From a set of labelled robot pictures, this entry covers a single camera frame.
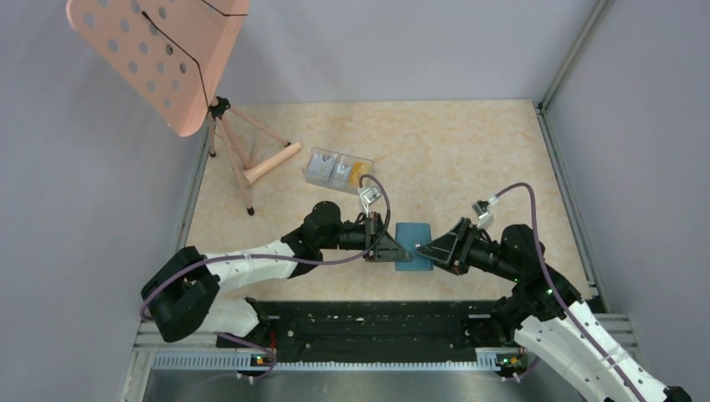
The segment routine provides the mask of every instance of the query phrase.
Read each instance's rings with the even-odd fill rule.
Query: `beige speckled tabletop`
[[[251,189],[255,216],[248,216],[229,159],[217,139],[198,196],[188,244],[203,253],[229,252],[279,239],[301,224],[313,205],[331,200],[344,219],[355,219],[358,198],[306,184],[302,169],[312,147],[375,161],[374,175],[385,186],[395,222],[428,222],[432,237],[451,229],[462,216],[474,218],[471,202],[510,183],[526,181],[538,197],[540,237],[546,259],[589,297],[579,254],[548,153],[529,100],[457,100],[241,106],[304,149],[262,177]],[[255,129],[230,117],[246,143]],[[281,145],[263,136],[264,152]],[[383,202],[375,204],[384,213]],[[497,238],[509,224],[530,223],[527,193],[515,190],[495,208],[489,229]],[[327,260],[353,251],[326,250]],[[470,300],[505,296],[512,283],[471,270],[453,276],[397,272],[394,263],[362,260],[321,266],[291,280],[264,281],[233,296],[261,300]]]

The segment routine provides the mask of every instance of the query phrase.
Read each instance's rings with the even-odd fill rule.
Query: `tripod leg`
[[[234,130],[232,129],[232,125],[229,124],[228,121],[223,120],[223,119],[219,119],[217,124],[219,125],[219,128],[222,130],[222,133],[224,133],[224,136],[228,138],[228,142],[230,143],[231,147],[239,154],[239,158],[242,160],[242,163],[244,164],[244,169],[251,168],[251,158],[247,154],[244,147],[242,147],[241,143],[237,140],[237,135],[234,134]]]
[[[229,155],[229,163],[232,165],[232,170],[234,171],[234,176],[237,178],[237,184],[239,185],[239,191],[242,193],[242,197],[244,197],[244,205],[246,206],[246,212],[249,215],[254,214],[254,206],[251,204],[251,194],[249,192],[249,189],[247,188],[248,183],[246,178],[244,177],[244,172],[242,171],[241,167],[239,166],[239,160],[237,156],[234,154],[234,149],[230,146],[229,142],[231,140],[229,139],[228,136],[224,136],[226,148],[227,148],[227,155]]]
[[[247,113],[245,113],[237,108],[234,108],[234,107],[230,108],[229,111],[231,111],[235,115],[243,118],[249,124],[260,129],[261,131],[263,131],[267,135],[272,136],[275,140],[277,140],[278,142],[283,144],[284,147],[288,147],[291,144],[290,142],[285,140],[282,136],[280,136],[278,132],[270,129],[266,124],[262,123],[261,121],[256,120],[254,117],[248,115]]]
[[[209,156],[216,157],[217,151],[214,150],[214,119],[207,119],[207,135],[209,136]]]

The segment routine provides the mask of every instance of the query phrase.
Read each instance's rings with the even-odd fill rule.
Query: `pink music stand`
[[[69,0],[66,5],[72,28],[181,137],[199,130],[213,102],[216,105],[217,85],[248,10],[249,0]],[[230,110],[286,146],[252,167],[255,161],[246,157],[231,127],[221,116],[217,119],[247,210],[253,214],[247,184],[293,156],[301,144],[291,144],[246,113]],[[213,144],[215,118],[208,122]],[[233,160],[235,152],[242,163]]]

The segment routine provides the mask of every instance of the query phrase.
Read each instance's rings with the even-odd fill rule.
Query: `black base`
[[[262,322],[246,339],[269,348],[273,333],[279,361],[284,363],[475,361],[476,347],[484,345],[466,336],[472,321],[469,315],[487,314],[494,304],[262,301],[258,305],[271,319]],[[217,338],[218,348],[236,346]]]

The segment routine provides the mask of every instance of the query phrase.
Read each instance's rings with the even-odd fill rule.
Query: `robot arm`
[[[517,224],[503,230],[502,242],[498,244],[485,230],[462,218],[447,234],[417,252],[454,275],[464,275],[475,267],[516,283],[512,295],[496,303],[491,320],[469,331],[475,343],[482,346],[502,340],[526,348],[549,364],[588,401],[639,400],[615,366],[634,383],[645,401],[689,401],[690,397],[682,389],[666,387],[648,374],[600,326],[567,279],[548,266],[553,284],[569,311],[609,356],[599,353],[553,297],[540,270],[533,241],[532,230]]]
[[[141,296],[145,301],[186,267],[202,260],[212,261],[157,293],[148,303],[148,311],[166,342],[179,341],[196,331],[244,337],[260,323],[268,322],[268,317],[260,314],[254,300],[230,299],[224,297],[227,293],[267,279],[305,275],[317,266],[314,262],[323,261],[323,249],[366,250],[362,257],[372,262],[411,260],[412,255],[386,231],[376,242],[383,231],[378,213],[356,222],[342,222],[337,205],[320,202],[300,227],[268,245],[210,255],[201,255],[192,246],[181,249],[143,287]]]

